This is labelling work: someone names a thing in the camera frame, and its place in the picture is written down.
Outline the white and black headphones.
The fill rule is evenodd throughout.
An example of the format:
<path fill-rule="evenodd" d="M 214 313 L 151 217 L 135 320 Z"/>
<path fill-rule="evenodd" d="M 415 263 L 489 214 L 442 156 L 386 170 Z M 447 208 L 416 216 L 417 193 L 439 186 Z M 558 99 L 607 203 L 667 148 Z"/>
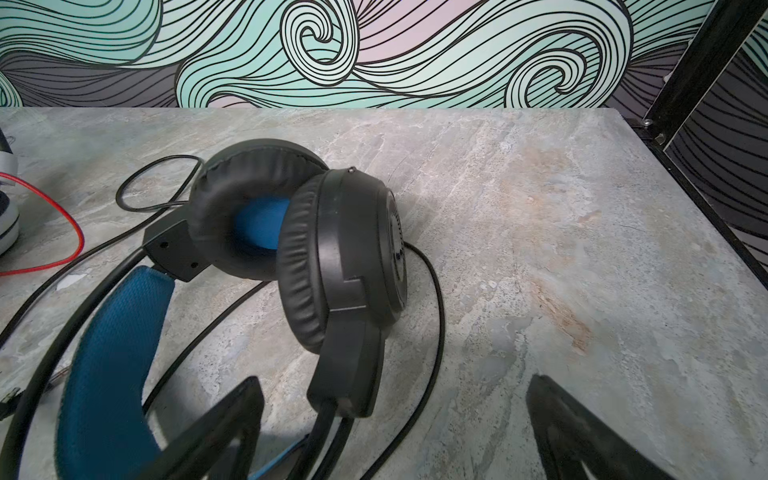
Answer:
<path fill-rule="evenodd" d="M 4 133 L 1 133 L 1 173 L 16 177 L 18 160 Z M 7 252 L 17 241 L 20 233 L 19 210 L 16 203 L 1 191 L 0 254 Z"/>

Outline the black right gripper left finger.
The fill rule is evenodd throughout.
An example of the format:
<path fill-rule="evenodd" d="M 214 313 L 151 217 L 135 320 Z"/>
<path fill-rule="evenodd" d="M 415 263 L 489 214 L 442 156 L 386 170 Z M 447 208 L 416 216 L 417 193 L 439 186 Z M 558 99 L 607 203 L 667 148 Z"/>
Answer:
<path fill-rule="evenodd" d="M 199 418 L 137 475 L 139 479 L 201 479 L 232 441 L 239 442 L 229 477 L 246 479 L 260 434 L 264 396 L 250 376 Z"/>

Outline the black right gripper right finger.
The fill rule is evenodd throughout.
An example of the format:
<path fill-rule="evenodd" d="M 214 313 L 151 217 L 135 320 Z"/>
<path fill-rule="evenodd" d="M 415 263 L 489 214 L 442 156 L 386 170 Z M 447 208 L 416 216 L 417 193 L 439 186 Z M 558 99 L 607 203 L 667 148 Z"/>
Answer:
<path fill-rule="evenodd" d="M 552 378 L 531 378 L 526 405 L 548 479 L 669 479 Z"/>

